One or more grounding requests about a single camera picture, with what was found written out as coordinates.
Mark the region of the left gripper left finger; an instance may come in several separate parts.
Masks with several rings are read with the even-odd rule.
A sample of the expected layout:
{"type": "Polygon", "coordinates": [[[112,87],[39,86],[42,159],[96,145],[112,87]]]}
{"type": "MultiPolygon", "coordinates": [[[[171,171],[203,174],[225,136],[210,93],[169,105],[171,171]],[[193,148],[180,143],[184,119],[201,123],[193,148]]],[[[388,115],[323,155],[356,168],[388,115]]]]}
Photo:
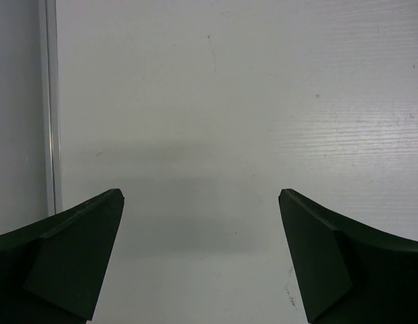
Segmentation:
{"type": "Polygon", "coordinates": [[[113,188],[0,235],[0,323],[93,319],[124,210],[113,188]]]}

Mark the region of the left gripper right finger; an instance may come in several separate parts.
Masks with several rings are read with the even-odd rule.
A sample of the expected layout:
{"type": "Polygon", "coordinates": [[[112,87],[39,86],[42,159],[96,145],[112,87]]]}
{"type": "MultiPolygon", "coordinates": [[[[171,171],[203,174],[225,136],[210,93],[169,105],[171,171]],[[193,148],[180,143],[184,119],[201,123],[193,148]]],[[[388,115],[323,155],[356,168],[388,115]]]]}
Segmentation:
{"type": "Polygon", "coordinates": [[[418,323],[418,241],[293,189],[279,206],[308,323],[418,323]]]}

